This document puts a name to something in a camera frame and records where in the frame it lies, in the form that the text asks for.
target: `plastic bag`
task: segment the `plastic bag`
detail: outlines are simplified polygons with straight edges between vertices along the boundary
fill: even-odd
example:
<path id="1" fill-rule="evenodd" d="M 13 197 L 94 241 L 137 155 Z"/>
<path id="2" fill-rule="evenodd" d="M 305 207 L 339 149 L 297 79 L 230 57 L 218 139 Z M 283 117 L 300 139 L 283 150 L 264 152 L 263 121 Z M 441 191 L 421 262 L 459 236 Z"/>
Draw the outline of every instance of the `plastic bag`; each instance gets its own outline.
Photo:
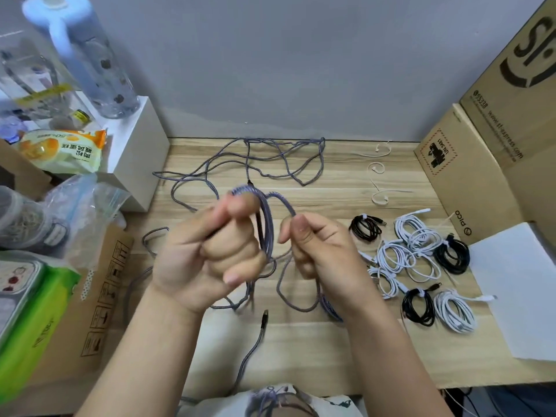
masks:
<path id="1" fill-rule="evenodd" d="M 96 174 L 74 175 L 46 195 L 45 206 L 69 223 L 69 238 L 55 253 L 75 268 L 95 270 L 106 228 L 129 197 L 98 183 Z"/>
<path id="2" fill-rule="evenodd" d="M 101 165 L 106 130 L 92 133 L 31 130 L 15 147 L 35 166 L 54 174 L 95 172 Z"/>

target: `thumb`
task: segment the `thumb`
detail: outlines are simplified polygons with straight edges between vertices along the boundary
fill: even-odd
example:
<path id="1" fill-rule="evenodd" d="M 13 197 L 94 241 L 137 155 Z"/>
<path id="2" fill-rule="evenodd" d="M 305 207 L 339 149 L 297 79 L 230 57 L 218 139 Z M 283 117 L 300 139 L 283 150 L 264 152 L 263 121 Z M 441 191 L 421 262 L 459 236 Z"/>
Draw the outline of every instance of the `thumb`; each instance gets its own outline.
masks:
<path id="1" fill-rule="evenodd" d="M 296 245 L 310 256 L 323 250 L 324 243 L 315 235 L 303 214 L 296 215 L 291 219 L 290 236 Z"/>

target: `clear plastic bag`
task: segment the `clear plastic bag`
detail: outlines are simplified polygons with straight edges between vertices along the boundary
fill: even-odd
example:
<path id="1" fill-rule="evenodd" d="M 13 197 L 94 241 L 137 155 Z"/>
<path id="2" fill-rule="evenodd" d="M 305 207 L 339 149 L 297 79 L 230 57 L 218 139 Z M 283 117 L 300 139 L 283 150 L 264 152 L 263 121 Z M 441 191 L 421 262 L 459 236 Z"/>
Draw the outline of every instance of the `clear plastic bag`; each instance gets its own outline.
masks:
<path id="1" fill-rule="evenodd" d="M 45 207 L 69 223 L 69 238 L 55 252 L 75 268 L 95 270 L 106 233 L 123 203 L 125 190 L 97 182 L 96 174 L 74 175 L 49 191 Z"/>

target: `fingernail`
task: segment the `fingernail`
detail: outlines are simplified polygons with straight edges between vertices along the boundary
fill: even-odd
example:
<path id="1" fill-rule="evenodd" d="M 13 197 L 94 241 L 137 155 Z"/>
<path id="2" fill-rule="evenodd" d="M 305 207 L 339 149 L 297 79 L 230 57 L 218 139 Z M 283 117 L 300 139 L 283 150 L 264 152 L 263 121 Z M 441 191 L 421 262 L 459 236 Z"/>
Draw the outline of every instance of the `fingernail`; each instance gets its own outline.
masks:
<path id="1" fill-rule="evenodd" d="M 223 278 L 228 287 L 238 287 L 241 284 L 241 278 L 234 273 L 226 273 Z"/>
<path id="2" fill-rule="evenodd" d="M 294 224 L 295 230 L 299 232 L 306 231 L 307 228 L 309 228 L 309 221 L 307 221 L 305 215 L 294 216 L 294 219 L 292 220 L 292 224 Z"/>

